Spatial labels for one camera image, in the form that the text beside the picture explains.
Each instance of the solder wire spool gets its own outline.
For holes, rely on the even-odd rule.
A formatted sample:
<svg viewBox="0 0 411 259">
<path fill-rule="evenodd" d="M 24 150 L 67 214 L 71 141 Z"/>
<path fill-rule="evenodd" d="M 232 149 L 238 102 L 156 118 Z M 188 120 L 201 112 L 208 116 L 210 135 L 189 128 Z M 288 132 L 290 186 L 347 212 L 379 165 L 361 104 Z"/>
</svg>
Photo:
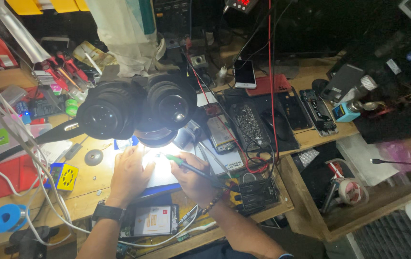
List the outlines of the solder wire spool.
<svg viewBox="0 0 411 259">
<path fill-rule="evenodd" d="M 0 207 L 0 233 L 15 232 L 26 223 L 26 206 L 7 204 Z"/>
</svg>

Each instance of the computer mouse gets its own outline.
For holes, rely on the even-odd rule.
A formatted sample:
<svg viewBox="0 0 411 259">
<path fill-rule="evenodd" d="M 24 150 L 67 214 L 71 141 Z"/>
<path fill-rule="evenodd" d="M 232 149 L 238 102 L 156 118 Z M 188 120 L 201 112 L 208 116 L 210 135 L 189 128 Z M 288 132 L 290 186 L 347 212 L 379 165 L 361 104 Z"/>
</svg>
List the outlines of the computer mouse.
<svg viewBox="0 0 411 259">
<path fill-rule="evenodd" d="M 260 118 L 262 119 L 263 123 L 268 126 L 268 128 L 271 129 L 272 133 L 274 134 L 273 131 L 273 115 L 271 113 L 271 110 L 266 110 L 260 114 Z M 289 136 L 286 132 L 287 130 L 287 123 L 283 115 L 278 112 L 277 110 L 274 110 L 274 124 L 276 125 L 276 136 L 279 140 L 281 141 L 288 141 Z"/>
</svg>

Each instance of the red digital readout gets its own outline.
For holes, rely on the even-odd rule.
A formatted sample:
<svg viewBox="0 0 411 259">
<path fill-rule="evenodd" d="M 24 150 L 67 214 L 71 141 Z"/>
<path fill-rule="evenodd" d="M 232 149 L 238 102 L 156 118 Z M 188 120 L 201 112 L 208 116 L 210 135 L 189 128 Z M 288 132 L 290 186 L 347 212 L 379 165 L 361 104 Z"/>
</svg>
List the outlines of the red digital readout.
<svg viewBox="0 0 411 259">
<path fill-rule="evenodd" d="M 243 5 L 248 5 L 250 0 L 237 0 L 237 3 L 242 3 Z"/>
</svg>

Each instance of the black watch strap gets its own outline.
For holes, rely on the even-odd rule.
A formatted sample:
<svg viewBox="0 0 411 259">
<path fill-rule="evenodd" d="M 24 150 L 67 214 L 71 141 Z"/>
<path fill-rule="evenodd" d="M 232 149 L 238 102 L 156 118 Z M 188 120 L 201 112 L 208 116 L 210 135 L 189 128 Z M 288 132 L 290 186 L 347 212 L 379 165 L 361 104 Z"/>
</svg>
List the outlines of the black watch strap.
<svg viewBox="0 0 411 259">
<path fill-rule="evenodd" d="M 101 200 L 98 202 L 97 207 L 92 215 L 92 220 L 97 221 L 101 218 L 109 218 L 121 222 L 125 215 L 125 209 L 106 206 L 105 201 Z"/>
</svg>

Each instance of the blue bottle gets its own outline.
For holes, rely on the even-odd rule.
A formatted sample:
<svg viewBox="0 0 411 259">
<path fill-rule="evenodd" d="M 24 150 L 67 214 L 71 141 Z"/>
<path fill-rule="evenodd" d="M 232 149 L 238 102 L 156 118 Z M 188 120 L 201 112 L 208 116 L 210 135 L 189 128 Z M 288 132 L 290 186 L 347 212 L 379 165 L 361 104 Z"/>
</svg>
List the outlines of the blue bottle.
<svg viewBox="0 0 411 259">
<path fill-rule="evenodd" d="M 344 102 L 332 110 L 332 114 L 337 122 L 351 122 L 361 115 L 362 103 L 358 100 Z"/>
</svg>

